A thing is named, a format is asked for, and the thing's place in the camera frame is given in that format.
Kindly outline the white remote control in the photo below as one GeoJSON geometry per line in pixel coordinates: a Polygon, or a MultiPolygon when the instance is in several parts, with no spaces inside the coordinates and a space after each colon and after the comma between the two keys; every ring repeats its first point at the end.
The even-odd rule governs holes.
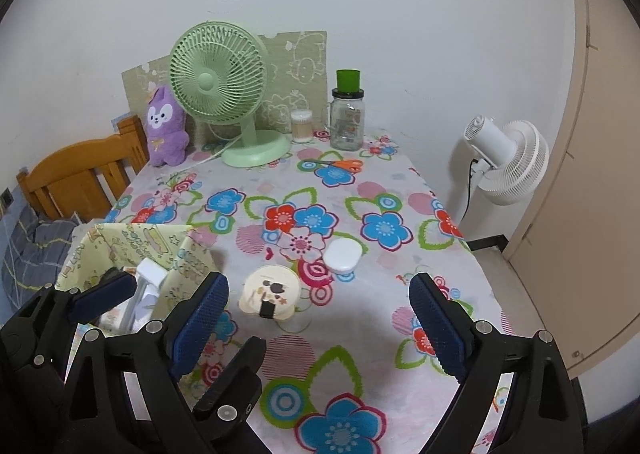
{"type": "Polygon", "coordinates": [[[144,278],[138,278],[137,282],[134,296],[100,316],[98,326],[105,333],[137,333],[151,319],[160,291],[156,285],[144,278]]]}

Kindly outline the white oval case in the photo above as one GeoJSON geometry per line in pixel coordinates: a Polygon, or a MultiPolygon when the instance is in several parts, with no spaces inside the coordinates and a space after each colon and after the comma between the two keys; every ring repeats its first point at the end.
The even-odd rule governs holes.
{"type": "Polygon", "coordinates": [[[358,240],[349,237],[337,237],[331,240],[323,251],[322,260],[326,267],[338,275],[351,274],[356,270],[363,255],[358,240]]]}

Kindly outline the white USB charger block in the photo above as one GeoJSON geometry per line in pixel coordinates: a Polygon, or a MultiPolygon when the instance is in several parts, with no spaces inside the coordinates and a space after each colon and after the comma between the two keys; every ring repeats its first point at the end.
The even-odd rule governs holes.
{"type": "Polygon", "coordinates": [[[137,266],[136,272],[138,280],[145,285],[150,285],[156,290],[160,289],[165,281],[168,271],[150,258],[144,258],[137,266]]]}

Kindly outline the yellow patterned storage box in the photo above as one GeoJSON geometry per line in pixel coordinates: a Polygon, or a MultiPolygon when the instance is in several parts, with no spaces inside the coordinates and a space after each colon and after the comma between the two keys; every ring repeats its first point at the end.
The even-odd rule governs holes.
{"type": "Polygon", "coordinates": [[[179,302],[194,294],[207,274],[218,270],[212,253],[190,226],[97,223],[68,256],[55,287],[85,292],[111,268],[130,273],[137,281],[136,266],[144,258],[168,271],[150,321],[167,318],[179,302]]]}

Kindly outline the plaid blue bedding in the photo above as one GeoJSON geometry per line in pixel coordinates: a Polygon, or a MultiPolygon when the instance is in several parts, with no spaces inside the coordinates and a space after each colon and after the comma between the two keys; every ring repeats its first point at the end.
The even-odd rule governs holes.
{"type": "Polygon", "coordinates": [[[1,287],[13,311],[56,282],[78,226],[76,219],[49,219],[23,208],[1,254],[1,287]]]}

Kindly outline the wooden bed headboard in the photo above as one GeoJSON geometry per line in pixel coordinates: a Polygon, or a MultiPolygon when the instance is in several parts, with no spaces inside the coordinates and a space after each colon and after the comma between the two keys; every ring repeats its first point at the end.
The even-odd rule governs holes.
{"type": "Polygon", "coordinates": [[[126,168],[137,174],[149,161],[140,118],[130,115],[117,123],[117,132],[102,139],[81,141],[54,152],[33,170],[23,169],[17,184],[29,206],[50,219],[103,218],[130,185],[126,168]]]}

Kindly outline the floral tablecloth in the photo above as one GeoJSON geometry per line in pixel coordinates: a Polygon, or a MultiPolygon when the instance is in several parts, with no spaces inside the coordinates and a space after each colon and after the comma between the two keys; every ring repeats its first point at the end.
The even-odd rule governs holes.
{"type": "Polygon", "coordinates": [[[267,353],[250,424],[276,453],[415,453],[457,381],[409,304],[430,274],[476,320],[509,328],[445,206],[389,136],[356,153],[324,133],[254,168],[209,148],[176,169],[147,166],[89,231],[58,286],[89,288],[151,258],[167,271],[151,318],[210,270],[229,300],[181,391],[195,403],[253,336],[267,353]]]}

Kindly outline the beige door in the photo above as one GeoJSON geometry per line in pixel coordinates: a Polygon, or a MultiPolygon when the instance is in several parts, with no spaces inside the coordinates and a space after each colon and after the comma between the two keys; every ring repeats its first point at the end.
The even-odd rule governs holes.
{"type": "Polygon", "coordinates": [[[570,377],[639,331],[639,26],[624,0],[574,5],[549,170],[504,252],[570,377]]]}

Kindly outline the purple plush rabbit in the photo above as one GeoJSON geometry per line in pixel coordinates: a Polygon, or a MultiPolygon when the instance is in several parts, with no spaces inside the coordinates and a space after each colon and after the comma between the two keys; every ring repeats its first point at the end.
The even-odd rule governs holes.
{"type": "Polygon", "coordinates": [[[149,99],[145,134],[153,167],[177,166],[186,159],[186,149],[190,144],[186,112],[166,84],[157,87],[149,99]]]}

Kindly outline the green desk fan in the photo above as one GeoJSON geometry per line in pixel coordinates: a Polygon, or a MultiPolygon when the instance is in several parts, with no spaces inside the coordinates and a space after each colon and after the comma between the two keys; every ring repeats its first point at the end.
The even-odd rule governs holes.
{"type": "Polygon", "coordinates": [[[285,134],[255,126],[269,81],[265,45],[237,24],[197,24],[179,37],[169,55],[168,82],[186,114],[210,126],[240,127],[220,153],[233,168],[264,166],[290,151],[285,134]]]}

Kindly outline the cotton swab container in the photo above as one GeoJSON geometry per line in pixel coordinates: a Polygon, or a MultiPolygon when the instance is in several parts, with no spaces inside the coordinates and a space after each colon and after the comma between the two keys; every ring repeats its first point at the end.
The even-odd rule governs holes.
{"type": "Polygon", "coordinates": [[[290,121],[293,142],[306,143],[314,138],[311,110],[292,110],[290,121]]]}

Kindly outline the white clip fan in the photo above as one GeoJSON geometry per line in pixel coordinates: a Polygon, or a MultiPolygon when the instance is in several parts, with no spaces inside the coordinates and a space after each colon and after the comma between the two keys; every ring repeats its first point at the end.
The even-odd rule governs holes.
{"type": "Polygon", "coordinates": [[[549,147],[527,120],[499,127],[491,118],[477,115],[466,126],[463,139],[477,154],[472,167],[472,188],[493,204],[510,206],[532,194],[547,172],[549,147]]]}

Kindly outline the glass jar green lid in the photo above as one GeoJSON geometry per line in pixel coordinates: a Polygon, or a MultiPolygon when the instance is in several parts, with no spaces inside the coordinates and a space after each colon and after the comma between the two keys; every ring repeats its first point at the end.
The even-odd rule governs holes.
{"type": "Polygon", "coordinates": [[[363,144],[364,91],[359,70],[337,70],[329,108],[330,143],[339,151],[356,152],[363,144]]]}

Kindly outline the beige patterned wall board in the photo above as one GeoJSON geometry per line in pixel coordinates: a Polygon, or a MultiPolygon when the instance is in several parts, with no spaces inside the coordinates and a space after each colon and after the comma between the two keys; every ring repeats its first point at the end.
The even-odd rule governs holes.
{"type": "MultiPolygon", "coordinates": [[[[326,32],[280,32],[262,37],[271,65],[270,81],[262,106],[255,115],[258,129],[291,131],[292,110],[310,110],[316,130],[328,123],[328,68],[326,32]]],[[[157,87],[168,83],[169,58],[141,64],[122,73],[131,113],[145,118],[149,99],[157,87]]]]}

